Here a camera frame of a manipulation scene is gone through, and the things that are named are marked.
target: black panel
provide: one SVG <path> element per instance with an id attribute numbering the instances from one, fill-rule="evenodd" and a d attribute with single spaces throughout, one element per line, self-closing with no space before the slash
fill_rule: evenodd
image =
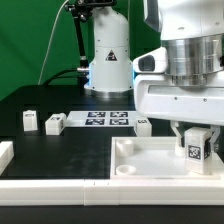
<path id="1" fill-rule="evenodd" d="M 139 69 L 144 72 L 153 72 L 155 71 L 155 59 L 152 55 L 141 58 L 138 62 Z"/>

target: small white cube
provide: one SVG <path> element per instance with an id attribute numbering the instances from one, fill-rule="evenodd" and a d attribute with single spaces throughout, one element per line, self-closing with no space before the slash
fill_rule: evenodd
<path id="1" fill-rule="evenodd" d="M 134 126 L 137 137 L 150 137 L 152 136 L 152 125 L 147 117 L 137 117 Z"/>
<path id="2" fill-rule="evenodd" d="M 186 169 L 208 175 L 211 172 L 210 138 L 212 131 L 207 128 L 191 128 L 185 132 Z"/>
<path id="3" fill-rule="evenodd" d="M 0 143 L 0 175 L 8 166 L 12 158 L 14 157 L 13 143 L 1 142 Z"/>
<path id="4" fill-rule="evenodd" d="M 23 128 L 24 131 L 37 131 L 37 112 L 24 111 L 23 112 Z"/>
<path id="5" fill-rule="evenodd" d="M 66 119 L 67 117 L 64 113 L 53 114 L 45 122 L 46 135 L 60 135 L 65 128 Z"/>

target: warning label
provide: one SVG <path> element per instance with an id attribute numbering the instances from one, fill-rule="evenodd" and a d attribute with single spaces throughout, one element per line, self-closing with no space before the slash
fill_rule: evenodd
<path id="1" fill-rule="evenodd" d="M 107 56 L 106 61 L 117 61 L 117 58 L 112 50 L 110 51 L 109 55 Z"/>

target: green backdrop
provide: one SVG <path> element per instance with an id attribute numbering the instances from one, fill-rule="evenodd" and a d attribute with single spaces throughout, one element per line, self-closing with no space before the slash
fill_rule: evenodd
<path id="1" fill-rule="evenodd" d="M 0 99 L 21 86 L 38 84 L 55 17 L 63 2 L 63 0 L 1 1 Z M 129 15 L 132 60 L 159 47 L 159 34 L 144 24 L 143 0 L 118 0 L 114 9 L 126 17 Z M 91 60 L 94 56 L 91 21 L 82 24 L 82 30 L 86 52 Z M 43 81 L 61 70 L 78 65 L 79 52 L 73 19 L 70 13 L 63 10 L 55 30 Z M 76 80 L 60 80 L 52 84 L 76 84 Z"/>

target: black table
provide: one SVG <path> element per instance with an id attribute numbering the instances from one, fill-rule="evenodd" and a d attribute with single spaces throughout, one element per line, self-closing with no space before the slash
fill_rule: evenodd
<path id="1" fill-rule="evenodd" d="M 22 113 L 36 110 L 39 131 L 24 133 Z M 15 157 L 0 180 L 107 179 L 111 137 L 135 136 L 133 128 L 66 128 L 46 136 L 53 113 L 135 110 L 133 97 L 105 100 L 75 86 L 26 86 L 0 103 L 0 141 L 13 141 Z M 151 120 L 153 135 L 172 135 L 168 121 Z M 1 207 L 0 223 L 222 223 L 223 206 Z"/>

